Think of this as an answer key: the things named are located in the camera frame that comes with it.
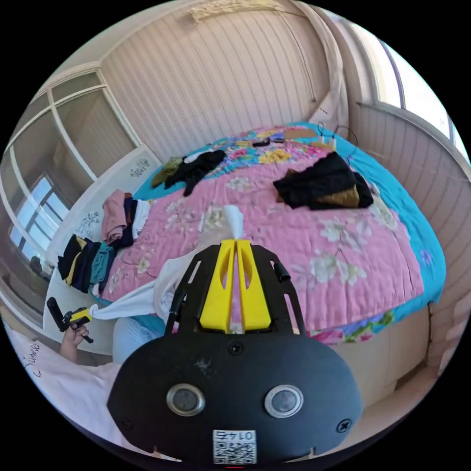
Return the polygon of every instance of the sticker label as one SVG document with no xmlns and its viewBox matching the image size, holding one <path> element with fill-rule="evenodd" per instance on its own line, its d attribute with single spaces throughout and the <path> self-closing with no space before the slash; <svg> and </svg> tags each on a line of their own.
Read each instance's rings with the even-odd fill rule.
<svg viewBox="0 0 471 471">
<path fill-rule="evenodd" d="M 217 465 L 251 465 L 257 462 L 255 430 L 213 430 L 213 460 Z"/>
</svg>

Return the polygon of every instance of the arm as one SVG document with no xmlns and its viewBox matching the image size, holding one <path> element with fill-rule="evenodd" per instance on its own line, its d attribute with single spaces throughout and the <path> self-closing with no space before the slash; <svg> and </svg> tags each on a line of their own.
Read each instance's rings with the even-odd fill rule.
<svg viewBox="0 0 471 471">
<path fill-rule="evenodd" d="M 69 327 L 65 333 L 60 345 L 59 354 L 72 363 L 77 363 L 77 347 L 83 341 L 83 336 L 88 335 L 87 328 L 82 325 L 74 330 Z"/>
</svg>

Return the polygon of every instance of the green clothing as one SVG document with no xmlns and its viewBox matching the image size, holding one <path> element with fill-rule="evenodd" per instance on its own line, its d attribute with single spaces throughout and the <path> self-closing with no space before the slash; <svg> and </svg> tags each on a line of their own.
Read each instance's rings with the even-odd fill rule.
<svg viewBox="0 0 471 471">
<path fill-rule="evenodd" d="M 177 171 L 179 165 L 182 162 L 183 162 L 182 157 L 170 157 L 169 161 L 166 164 L 164 164 L 161 170 L 154 175 L 154 178 L 152 178 L 152 181 L 151 181 L 152 188 L 159 186 L 165 180 L 167 180 L 168 177 L 173 175 Z"/>
</svg>

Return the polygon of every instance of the light blue pants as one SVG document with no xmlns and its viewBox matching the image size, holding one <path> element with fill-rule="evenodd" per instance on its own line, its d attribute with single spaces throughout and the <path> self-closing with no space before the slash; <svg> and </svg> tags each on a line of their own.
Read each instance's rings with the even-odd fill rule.
<svg viewBox="0 0 471 471">
<path fill-rule="evenodd" d="M 165 324 L 160 321 L 163 329 L 151 330 L 132 317 L 118 318 L 113 330 L 113 362 L 123 364 L 139 347 L 162 337 Z"/>
</svg>

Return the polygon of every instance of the screw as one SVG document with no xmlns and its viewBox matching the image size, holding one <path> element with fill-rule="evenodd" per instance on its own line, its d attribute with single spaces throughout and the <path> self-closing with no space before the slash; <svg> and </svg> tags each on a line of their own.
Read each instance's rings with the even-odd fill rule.
<svg viewBox="0 0 471 471">
<path fill-rule="evenodd" d="M 121 425 L 125 430 L 131 430 L 132 429 L 132 422 L 127 417 L 122 417 L 121 418 Z"/>
<path fill-rule="evenodd" d="M 244 347 L 240 342 L 231 342 L 228 351 L 231 355 L 240 355 L 244 351 Z"/>
<path fill-rule="evenodd" d="M 344 419 L 337 425 L 337 433 L 344 433 L 346 432 L 352 425 L 352 421 L 350 419 Z"/>
</svg>

